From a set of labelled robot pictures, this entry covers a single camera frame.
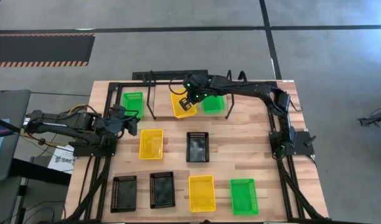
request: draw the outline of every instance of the gray floor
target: gray floor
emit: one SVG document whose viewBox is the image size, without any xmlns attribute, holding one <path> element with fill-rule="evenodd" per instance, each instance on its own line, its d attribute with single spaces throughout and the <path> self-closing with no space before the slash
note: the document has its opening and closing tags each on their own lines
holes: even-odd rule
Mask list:
<svg viewBox="0 0 381 224">
<path fill-rule="evenodd" d="M 272 26 L 381 24 L 379 0 L 266 0 Z M 261 26 L 257 0 L 2 0 L 0 29 Z M 381 223 L 381 128 L 356 118 L 381 107 L 381 30 L 273 31 L 283 79 L 294 79 L 331 218 Z M 148 70 L 228 69 L 274 79 L 264 31 L 97 34 L 79 68 L 0 68 L 0 90 L 89 95 L 94 80 Z M 87 97 L 32 95 L 29 111 L 58 113 Z M 57 137 L 59 141 L 67 139 Z M 16 157 L 40 149 L 24 141 Z"/>
</svg>

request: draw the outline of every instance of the black basket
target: black basket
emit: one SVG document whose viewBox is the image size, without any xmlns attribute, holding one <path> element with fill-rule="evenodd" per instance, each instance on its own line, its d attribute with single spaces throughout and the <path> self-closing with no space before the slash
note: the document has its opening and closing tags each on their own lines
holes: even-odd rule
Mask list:
<svg viewBox="0 0 381 224">
<path fill-rule="evenodd" d="M 209 133 L 186 133 L 186 162 L 209 161 Z"/>
<path fill-rule="evenodd" d="M 136 176 L 114 177 L 110 212 L 136 210 Z"/>
<path fill-rule="evenodd" d="M 174 173 L 160 172 L 151 174 L 151 208 L 174 206 L 176 206 Z"/>
</svg>

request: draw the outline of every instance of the rubber mat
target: rubber mat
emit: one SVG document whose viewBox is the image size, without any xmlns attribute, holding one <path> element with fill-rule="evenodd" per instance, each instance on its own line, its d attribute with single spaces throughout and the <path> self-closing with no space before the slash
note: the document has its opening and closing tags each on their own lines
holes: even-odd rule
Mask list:
<svg viewBox="0 0 381 224">
<path fill-rule="evenodd" d="M 0 67 L 86 66 L 95 34 L 0 34 Z"/>
</svg>

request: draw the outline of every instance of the green tray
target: green tray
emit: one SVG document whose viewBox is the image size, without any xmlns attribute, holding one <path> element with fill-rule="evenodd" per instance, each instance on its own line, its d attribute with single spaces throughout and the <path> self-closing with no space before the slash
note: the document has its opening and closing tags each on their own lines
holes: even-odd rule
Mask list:
<svg viewBox="0 0 381 224">
<path fill-rule="evenodd" d="M 123 106 L 127 110 L 139 111 L 137 118 L 143 117 L 143 92 L 124 93 Z M 136 112 L 126 112 L 127 116 L 135 115 Z"/>
<path fill-rule="evenodd" d="M 234 215 L 258 215 L 254 179 L 230 180 L 230 195 Z"/>
<path fill-rule="evenodd" d="M 223 111 L 225 105 L 223 103 L 222 96 L 209 96 L 202 101 L 202 107 L 204 113 L 213 114 Z"/>
</svg>

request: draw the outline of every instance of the yellow basket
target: yellow basket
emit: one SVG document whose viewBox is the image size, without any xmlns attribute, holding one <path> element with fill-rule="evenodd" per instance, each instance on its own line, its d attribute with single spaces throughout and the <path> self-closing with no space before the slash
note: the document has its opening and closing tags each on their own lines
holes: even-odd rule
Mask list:
<svg viewBox="0 0 381 224">
<path fill-rule="evenodd" d="M 139 159 L 161 159 L 163 157 L 163 130 L 145 129 L 141 131 Z"/>
<path fill-rule="evenodd" d="M 189 208 L 191 212 L 214 212 L 215 193 L 212 175 L 189 177 Z"/>
<path fill-rule="evenodd" d="M 180 90 L 174 90 L 176 93 L 183 93 L 185 92 L 185 88 L 181 88 Z M 189 116 L 193 116 L 197 113 L 196 106 L 193 105 L 191 108 L 187 111 L 182 109 L 182 106 L 179 104 L 179 101 L 186 97 L 186 93 L 182 95 L 176 95 L 171 93 L 171 104 L 172 109 L 174 110 L 174 116 L 176 118 L 186 118 Z"/>
</svg>

